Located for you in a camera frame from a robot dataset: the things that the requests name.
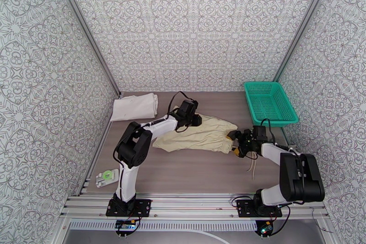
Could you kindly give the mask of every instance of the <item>plastic basket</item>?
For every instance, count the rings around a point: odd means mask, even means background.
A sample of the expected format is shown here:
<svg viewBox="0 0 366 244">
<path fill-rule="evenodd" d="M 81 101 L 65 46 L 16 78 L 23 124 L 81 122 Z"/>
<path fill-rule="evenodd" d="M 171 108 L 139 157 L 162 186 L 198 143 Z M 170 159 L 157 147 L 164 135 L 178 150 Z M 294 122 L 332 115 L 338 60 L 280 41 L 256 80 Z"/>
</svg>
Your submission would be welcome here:
<svg viewBox="0 0 366 244">
<path fill-rule="evenodd" d="M 245 95 L 254 125 L 269 119 L 272 127 L 297 123 L 297 117 L 282 86 L 274 81 L 250 81 L 244 83 Z"/>
</svg>

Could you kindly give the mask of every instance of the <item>folded white cloth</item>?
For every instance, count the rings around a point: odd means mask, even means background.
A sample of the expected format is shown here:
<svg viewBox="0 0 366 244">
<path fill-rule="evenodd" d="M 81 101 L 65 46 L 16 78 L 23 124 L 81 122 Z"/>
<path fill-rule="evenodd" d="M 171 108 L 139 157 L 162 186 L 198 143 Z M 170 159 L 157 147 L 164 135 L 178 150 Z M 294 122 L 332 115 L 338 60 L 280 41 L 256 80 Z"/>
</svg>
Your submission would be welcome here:
<svg viewBox="0 0 366 244">
<path fill-rule="evenodd" d="M 157 114 L 157 95 L 149 93 L 114 100 L 112 121 L 151 119 Z"/>
<path fill-rule="evenodd" d="M 231 150 L 232 140 L 226 138 L 226 135 L 230 131 L 236 130 L 237 126 L 213 116 L 202 114 L 200 116 L 202 117 L 200 126 L 188 127 L 182 133 L 168 132 L 158 137 L 152 146 L 168 152 L 188 148 L 221 151 L 228 154 Z"/>
</svg>

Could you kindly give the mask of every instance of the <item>green basket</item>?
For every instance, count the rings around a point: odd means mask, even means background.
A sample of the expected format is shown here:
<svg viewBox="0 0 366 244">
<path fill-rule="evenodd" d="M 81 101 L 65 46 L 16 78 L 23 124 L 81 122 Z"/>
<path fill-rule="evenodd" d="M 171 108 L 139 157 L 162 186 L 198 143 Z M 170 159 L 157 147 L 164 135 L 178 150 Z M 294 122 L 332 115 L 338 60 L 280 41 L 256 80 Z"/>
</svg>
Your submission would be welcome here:
<svg viewBox="0 0 366 244">
<path fill-rule="evenodd" d="M 274 81 L 250 81 L 244 83 L 245 95 L 254 125 L 270 119 L 272 127 L 297 123 L 297 117 L 282 86 Z"/>
</svg>

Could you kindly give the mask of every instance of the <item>gray patterned wall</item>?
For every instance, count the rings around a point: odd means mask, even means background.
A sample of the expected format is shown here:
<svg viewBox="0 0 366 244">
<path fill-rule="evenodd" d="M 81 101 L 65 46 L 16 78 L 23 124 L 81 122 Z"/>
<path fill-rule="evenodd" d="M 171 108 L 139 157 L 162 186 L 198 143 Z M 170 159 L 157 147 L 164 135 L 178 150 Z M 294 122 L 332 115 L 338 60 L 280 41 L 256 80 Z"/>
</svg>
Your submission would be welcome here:
<svg viewBox="0 0 366 244">
<path fill-rule="evenodd" d="M 121 91 L 272 80 L 310 0 L 78 0 Z"/>
<path fill-rule="evenodd" d="M 115 98 L 65 0 L 0 0 L 0 243 L 49 243 Z"/>
<path fill-rule="evenodd" d="M 366 0 L 323 0 L 280 82 L 300 122 L 290 141 L 317 157 L 342 243 L 366 243 Z"/>
</svg>

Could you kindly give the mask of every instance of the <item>black mounting plate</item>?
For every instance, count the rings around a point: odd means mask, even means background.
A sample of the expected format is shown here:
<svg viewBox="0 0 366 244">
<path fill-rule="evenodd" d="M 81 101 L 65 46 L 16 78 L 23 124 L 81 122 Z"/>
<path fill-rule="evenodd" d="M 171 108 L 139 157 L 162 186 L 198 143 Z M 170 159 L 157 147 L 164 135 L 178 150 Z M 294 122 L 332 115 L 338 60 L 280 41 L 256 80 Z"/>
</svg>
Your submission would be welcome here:
<svg viewBox="0 0 366 244">
<path fill-rule="evenodd" d="M 151 200 L 136 199 L 132 213 L 124 211 L 114 199 L 108 203 L 106 216 L 108 217 L 148 217 L 151 209 Z"/>
<path fill-rule="evenodd" d="M 276 206 L 263 206 L 258 214 L 254 207 L 253 200 L 236 200 L 237 212 L 240 218 L 255 218 L 255 217 L 282 217 L 282 211 Z"/>
</svg>

